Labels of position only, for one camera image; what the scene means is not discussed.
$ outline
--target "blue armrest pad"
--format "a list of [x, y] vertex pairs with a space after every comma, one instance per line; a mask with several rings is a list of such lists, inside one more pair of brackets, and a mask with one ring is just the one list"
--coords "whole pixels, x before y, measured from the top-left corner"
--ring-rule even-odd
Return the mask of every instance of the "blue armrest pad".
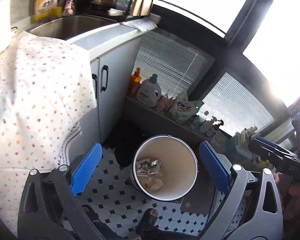
[[200, 144], [199, 154], [216, 188], [225, 195], [228, 194], [231, 190], [230, 175], [218, 160], [215, 151], [207, 141]]
[[72, 174], [70, 190], [74, 197], [84, 191], [101, 158], [102, 147], [96, 143]]

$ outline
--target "detergent bag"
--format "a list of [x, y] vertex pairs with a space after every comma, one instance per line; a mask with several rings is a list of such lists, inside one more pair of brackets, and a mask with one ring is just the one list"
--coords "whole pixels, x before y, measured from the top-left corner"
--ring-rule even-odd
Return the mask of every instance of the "detergent bag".
[[170, 108], [170, 112], [176, 122], [181, 124], [195, 115], [202, 105], [202, 101], [189, 102], [187, 93], [182, 92], [177, 96], [175, 103]]

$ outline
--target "yellow detergent bottle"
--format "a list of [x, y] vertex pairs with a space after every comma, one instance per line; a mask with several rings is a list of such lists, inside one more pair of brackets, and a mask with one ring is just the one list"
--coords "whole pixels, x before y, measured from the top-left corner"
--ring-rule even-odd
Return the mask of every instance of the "yellow detergent bottle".
[[52, 20], [61, 17], [62, 7], [58, 7], [58, 0], [35, 0], [34, 20]]

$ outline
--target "laundry detergent bottle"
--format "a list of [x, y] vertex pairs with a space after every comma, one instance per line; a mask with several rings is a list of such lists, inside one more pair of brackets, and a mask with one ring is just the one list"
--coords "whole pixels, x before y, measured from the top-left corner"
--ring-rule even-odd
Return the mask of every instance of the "laundry detergent bottle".
[[161, 97], [161, 89], [157, 83], [157, 78], [158, 75], [153, 74], [151, 78], [143, 81], [138, 90], [137, 99], [146, 106], [156, 106]]
[[37, 22], [62, 16], [62, 7], [58, 7], [58, 0], [35, 0], [34, 7], [34, 20]]

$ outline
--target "window blinds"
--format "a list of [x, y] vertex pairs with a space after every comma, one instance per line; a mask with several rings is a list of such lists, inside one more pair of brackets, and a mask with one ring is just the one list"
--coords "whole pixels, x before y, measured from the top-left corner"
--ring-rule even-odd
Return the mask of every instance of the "window blinds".
[[289, 140], [289, 138], [285, 139], [283, 142], [279, 143], [278, 145], [287, 150], [290, 150], [293, 148], [292, 143]]
[[220, 128], [231, 136], [244, 128], [257, 126], [258, 131], [274, 119], [264, 106], [237, 80], [225, 73], [203, 99], [199, 115], [209, 111], [208, 117], [222, 119]]
[[166, 35], [155, 31], [148, 32], [144, 34], [141, 42], [133, 73], [139, 67], [141, 81], [156, 73], [162, 95], [169, 90], [169, 96], [177, 96], [187, 91], [210, 68], [214, 59], [211, 60], [212, 57], [204, 56], [202, 53]]

